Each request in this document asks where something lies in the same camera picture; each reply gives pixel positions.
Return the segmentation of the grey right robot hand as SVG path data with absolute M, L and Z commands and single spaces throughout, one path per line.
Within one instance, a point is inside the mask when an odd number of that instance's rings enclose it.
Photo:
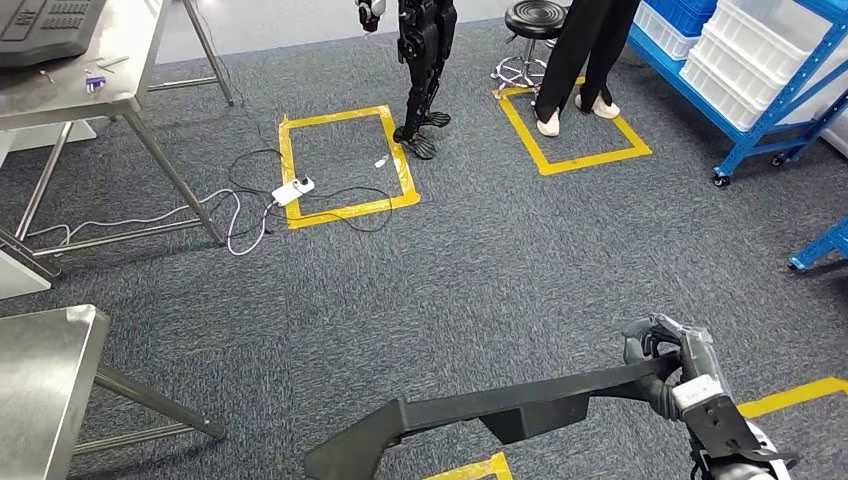
M 685 325 L 671 317 L 650 313 L 631 322 L 622 332 L 625 338 L 624 361 L 637 361 L 661 356 L 660 346 L 670 344 L 677 348 L 681 359 L 682 378 L 688 381 L 710 375 L 728 395 L 731 388 L 721 369 L 712 335 L 705 327 Z

